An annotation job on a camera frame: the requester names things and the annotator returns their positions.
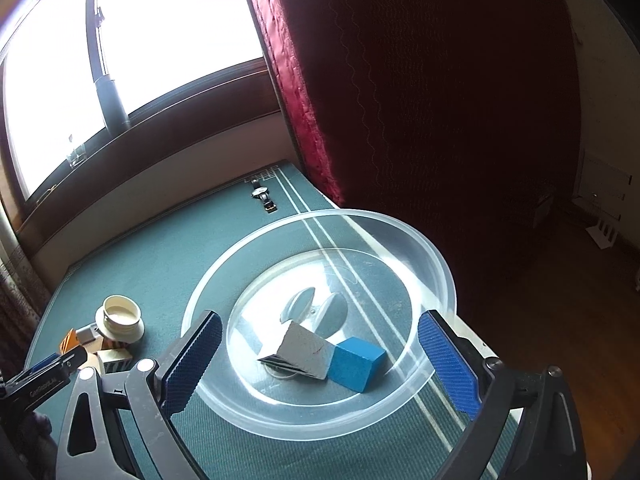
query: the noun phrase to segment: bright window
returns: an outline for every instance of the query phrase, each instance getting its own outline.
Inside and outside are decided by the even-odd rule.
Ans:
[[[102,51],[127,113],[262,56],[246,0],[97,0]]]
[[[41,0],[12,37],[6,126],[28,196],[103,126],[86,49],[84,0]]]
[[[102,52],[125,111],[262,56],[246,0],[97,0]],[[12,39],[5,113],[14,163],[32,194],[104,123],[92,82],[85,0],[42,0]]]

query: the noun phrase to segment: white cup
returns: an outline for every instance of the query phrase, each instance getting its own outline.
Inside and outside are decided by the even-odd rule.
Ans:
[[[126,296],[114,295],[102,304],[104,327],[112,335],[128,335],[139,329],[142,314],[136,302]]]

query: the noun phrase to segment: green table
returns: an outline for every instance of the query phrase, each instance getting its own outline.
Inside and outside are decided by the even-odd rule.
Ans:
[[[123,294],[143,311],[145,336],[134,357],[159,357],[180,335],[195,286],[233,243],[276,219],[333,205],[291,164],[262,170],[278,210],[267,214],[242,178],[165,212],[108,242],[72,266],[55,291],[28,355],[28,365],[54,351],[70,328],[92,322],[105,297]],[[431,478],[468,424],[437,378],[393,415],[364,430],[315,442],[285,442],[247,433],[194,395],[172,421],[201,468],[217,478]],[[58,437],[71,386],[42,405]],[[145,478],[157,478],[135,424],[122,413]],[[483,479],[500,471],[516,428],[509,419]]]

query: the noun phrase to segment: white wall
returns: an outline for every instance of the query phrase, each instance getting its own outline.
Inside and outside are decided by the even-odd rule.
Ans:
[[[80,213],[32,258],[53,290],[90,251],[184,200],[278,160],[299,165],[281,113],[269,115],[169,156]]]
[[[640,54],[603,0],[566,2],[580,77],[582,146],[632,176],[624,200],[613,200],[611,208],[620,213],[620,233],[640,247]]]

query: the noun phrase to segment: transparent bowl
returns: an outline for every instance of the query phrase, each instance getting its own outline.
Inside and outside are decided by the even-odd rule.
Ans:
[[[301,292],[309,301],[292,306]],[[437,309],[452,322],[456,294],[443,257],[417,230],[378,213],[330,209],[278,220],[225,251],[191,295],[183,334],[204,309],[220,315],[224,332],[199,396],[251,433],[320,440],[382,420],[427,383],[433,367],[418,318]],[[256,360],[292,314],[331,343],[357,336],[386,350],[364,393]]]

